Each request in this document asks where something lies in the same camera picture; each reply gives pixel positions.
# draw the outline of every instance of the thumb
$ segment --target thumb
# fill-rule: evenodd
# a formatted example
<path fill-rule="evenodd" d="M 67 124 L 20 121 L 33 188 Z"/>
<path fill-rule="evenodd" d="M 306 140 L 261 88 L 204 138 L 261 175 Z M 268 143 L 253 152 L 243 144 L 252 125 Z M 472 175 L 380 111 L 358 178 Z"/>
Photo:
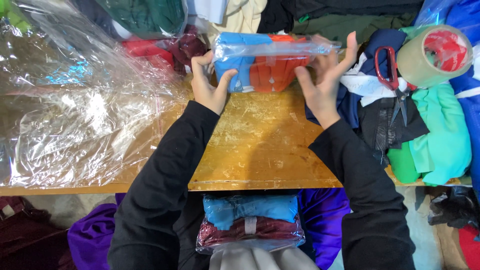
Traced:
<path fill-rule="evenodd" d="M 232 80 L 233 76 L 237 75 L 238 71 L 236 69 L 227 70 L 223 73 L 222 77 L 220 78 L 220 82 L 218 83 L 218 87 L 216 88 L 217 91 L 226 92 L 228 85 L 230 85 L 230 81 Z"/>
<path fill-rule="evenodd" d="M 312 77 L 310 76 L 310 72 L 308 72 L 307 68 L 304 66 L 299 66 L 295 68 L 295 75 L 300 83 L 302 91 L 309 89 L 311 87 L 315 87 L 312 82 Z"/>

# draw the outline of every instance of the person's left hand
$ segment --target person's left hand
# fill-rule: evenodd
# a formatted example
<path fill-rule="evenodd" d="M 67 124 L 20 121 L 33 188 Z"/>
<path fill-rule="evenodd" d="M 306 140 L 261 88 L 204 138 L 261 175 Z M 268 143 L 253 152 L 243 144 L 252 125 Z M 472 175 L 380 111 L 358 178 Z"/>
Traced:
<path fill-rule="evenodd" d="M 195 56 L 192 58 L 192 89 L 195 101 L 220 115 L 223 107 L 225 107 L 227 88 L 230 80 L 238 71 L 236 69 L 227 70 L 220 78 L 218 87 L 215 88 L 207 78 L 213 71 L 211 66 L 212 58 L 212 51 L 209 51 L 204 56 Z"/>

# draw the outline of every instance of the floor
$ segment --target floor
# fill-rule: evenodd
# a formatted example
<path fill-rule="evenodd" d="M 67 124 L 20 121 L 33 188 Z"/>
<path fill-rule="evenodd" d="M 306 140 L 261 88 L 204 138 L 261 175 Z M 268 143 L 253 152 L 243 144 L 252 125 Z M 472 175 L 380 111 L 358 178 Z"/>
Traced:
<path fill-rule="evenodd" d="M 417 269 L 468 270 L 460 247 L 458 230 L 443 225 L 430 226 L 427 222 L 432 197 L 424 194 L 423 187 L 397 187 L 405 197 L 408 208 L 407 222 L 410 236 L 417 247 L 413 258 Z M 37 209 L 52 214 L 51 221 L 59 227 L 71 224 L 103 203 L 115 203 L 113 194 L 25 196 Z M 343 270 L 341 252 L 329 270 Z"/>

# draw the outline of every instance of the dark green fabric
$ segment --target dark green fabric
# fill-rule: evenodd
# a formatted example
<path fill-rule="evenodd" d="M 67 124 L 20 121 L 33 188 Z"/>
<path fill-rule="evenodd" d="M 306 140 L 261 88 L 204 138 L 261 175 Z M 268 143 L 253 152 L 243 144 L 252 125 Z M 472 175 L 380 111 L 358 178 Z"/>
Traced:
<path fill-rule="evenodd" d="M 347 46 L 347 36 L 357 31 L 357 42 L 363 43 L 378 29 L 400 29 L 409 26 L 416 13 L 406 13 L 402 16 L 373 16 L 373 15 L 336 15 L 328 14 L 320 18 L 295 22 L 292 32 L 302 35 L 320 34 L 329 40 L 342 42 Z"/>
<path fill-rule="evenodd" d="M 185 21 L 181 0 L 96 0 L 113 20 L 142 39 L 178 34 Z"/>
<path fill-rule="evenodd" d="M 408 142 L 402 143 L 402 149 L 389 149 L 387 156 L 393 174 L 401 183 L 413 183 L 420 177 L 420 173 L 415 170 L 415 163 Z"/>

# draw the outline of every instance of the black sleeve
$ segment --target black sleeve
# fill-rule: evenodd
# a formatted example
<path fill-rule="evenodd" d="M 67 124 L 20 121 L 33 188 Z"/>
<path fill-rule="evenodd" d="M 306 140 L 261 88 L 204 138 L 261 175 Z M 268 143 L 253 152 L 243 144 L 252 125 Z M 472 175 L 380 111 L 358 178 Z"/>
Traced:
<path fill-rule="evenodd" d="M 190 101 L 169 128 L 115 214 L 111 269 L 177 269 L 180 245 L 172 226 L 218 119 Z"/>
<path fill-rule="evenodd" d="M 353 211 L 342 220 L 346 270 L 415 269 L 403 196 L 372 150 L 340 120 L 309 146 L 339 179 Z"/>

